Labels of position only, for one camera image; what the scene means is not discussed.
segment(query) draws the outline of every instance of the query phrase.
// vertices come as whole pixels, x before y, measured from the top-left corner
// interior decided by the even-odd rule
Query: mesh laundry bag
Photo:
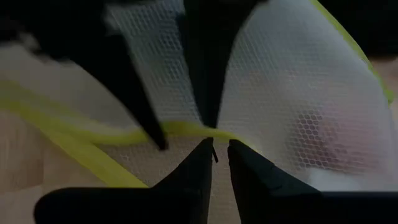
[[[38,126],[110,186],[152,186],[204,136],[217,137],[211,223],[238,222],[226,140],[238,138],[320,190],[396,190],[390,93],[316,1],[258,5],[229,60],[218,129],[201,125],[175,18],[181,0],[108,7],[125,36],[170,149],[159,152],[122,104],[76,65],[0,53],[0,105]]]

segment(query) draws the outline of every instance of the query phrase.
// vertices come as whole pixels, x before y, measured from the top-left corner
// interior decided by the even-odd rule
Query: wooden surface
[[[373,60],[398,98],[398,59]],[[391,105],[398,121],[398,100]],[[62,187],[104,186],[42,133],[17,116],[0,111],[0,223],[34,223],[35,202]]]

